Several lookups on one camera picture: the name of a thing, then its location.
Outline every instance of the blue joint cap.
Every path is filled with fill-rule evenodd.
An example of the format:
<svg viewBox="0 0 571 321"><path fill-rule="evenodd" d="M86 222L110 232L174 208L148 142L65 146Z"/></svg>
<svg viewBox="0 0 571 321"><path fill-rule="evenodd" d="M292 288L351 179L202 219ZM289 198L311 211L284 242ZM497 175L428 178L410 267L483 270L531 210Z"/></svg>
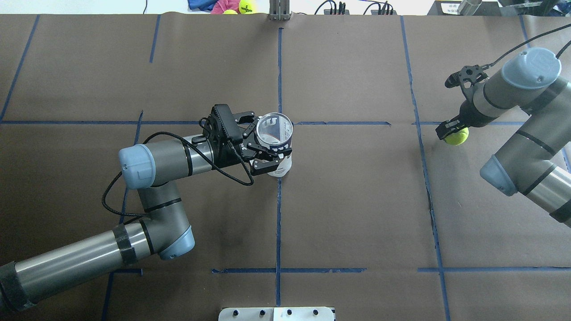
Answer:
<svg viewBox="0 0 571 321"><path fill-rule="evenodd" d="M191 227L189 226L173 244L159 253L161 260L172 260L192 250L194 247L194 236L192 235Z"/></svg>
<svg viewBox="0 0 571 321"><path fill-rule="evenodd" d="M561 73L561 61L548 49L533 47L504 64L503 79L519 89L540 89L551 85Z"/></svg>
<svg viewBox="0 0 571 321"><path fill-rule="evenodd" d="M156 166L151 151L143 144L119 151L121 171L127 188L137 190L151 187L155 181Z"/></svg>
<svg viewBox="0 0 571 321"><path fill-rule="evenodd" d="M517 192L516 186L495 155L480 169L480 176L507 196Z"/></svg>

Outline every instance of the pink cloth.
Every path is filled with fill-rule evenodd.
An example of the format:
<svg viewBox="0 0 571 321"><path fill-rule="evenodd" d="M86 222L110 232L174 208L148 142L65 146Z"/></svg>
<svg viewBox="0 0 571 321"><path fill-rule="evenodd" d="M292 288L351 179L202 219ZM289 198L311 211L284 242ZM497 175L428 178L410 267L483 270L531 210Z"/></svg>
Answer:
<svg viewBox="0 0 571 321"><path fill-rule="evenodd" d="M222 14L226 10L234 10L238 12L238 5L240 4L240 0L218 0L218 2L214 5L211 14Z"/></svg>

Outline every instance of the tennis ball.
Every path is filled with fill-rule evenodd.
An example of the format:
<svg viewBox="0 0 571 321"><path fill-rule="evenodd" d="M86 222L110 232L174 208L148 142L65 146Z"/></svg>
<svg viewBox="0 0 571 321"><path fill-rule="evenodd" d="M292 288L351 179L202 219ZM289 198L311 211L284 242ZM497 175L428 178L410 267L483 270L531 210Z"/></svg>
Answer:
<svg viewBox="0 0 571 321"><path fill-rule="evenodd" d="M258 12L258 7L255 0L240 0L238 9L242 14L250 14Z"/></svg>
<svg viewBox="0 0 571 321"><path fill-rule="evenodd" d="M468 139L469 134L470 131L468 130L468 128L464 128L456 133L446 136L446 138L444 138L444 141L446 142L446 144L458 146L464 143L466 139Z"/></svg>

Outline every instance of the blue cloth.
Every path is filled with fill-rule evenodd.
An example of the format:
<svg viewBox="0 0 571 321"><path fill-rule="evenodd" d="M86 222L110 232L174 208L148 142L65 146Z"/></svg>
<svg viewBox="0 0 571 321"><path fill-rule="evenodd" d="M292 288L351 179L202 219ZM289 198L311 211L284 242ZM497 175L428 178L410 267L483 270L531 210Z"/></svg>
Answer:
<svg viewBox="0 0 571 321"><path fill-rule="evenodd" d="M202 11L212 10L217 0L188 0L190 10L200 9Z"/></svg>

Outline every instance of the robotic arm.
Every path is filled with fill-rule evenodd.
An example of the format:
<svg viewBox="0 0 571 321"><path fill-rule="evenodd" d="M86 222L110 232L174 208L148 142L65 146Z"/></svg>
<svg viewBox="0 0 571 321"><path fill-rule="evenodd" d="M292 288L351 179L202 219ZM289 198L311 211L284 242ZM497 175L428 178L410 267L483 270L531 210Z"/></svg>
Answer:
<svg viewBox="0 0 571 321"><path fill-rule="evenodd" d="M534 47L481 82L488 77L485 69L465 66L447 79L445 86L460 86L466 101L458 116L438 126L438 137L484 127L520 106L530 118L492 155L480 175L507 196L522 193L571 227L571 174L551 162L571 140L571 85L560 77L561 62L551 51Z"/></svg>
<svg viewBox="0 0 571 321"><path fill-rule="evenodd" d="M285 127L291 130L291 122L281 114L269 115L233 114L228 105L215 105L201 121L202 135L182 138L159 132L150 138L164 134L176 139L121 150L122 174L127 187L138 190L145 214L137 222L0 267L0 317L152 254L170 260L192 250L191 226L171 181L213 169L224 173L221 168L241 163L250 178L250 183L242 184L249 186L254 182L252 175L275 171L292 150L287 145L280 149L262 146L256 128L260 121L265 127L283 126L280 122L287 121ZM244 161L250 163L249 170Z"/></svg>

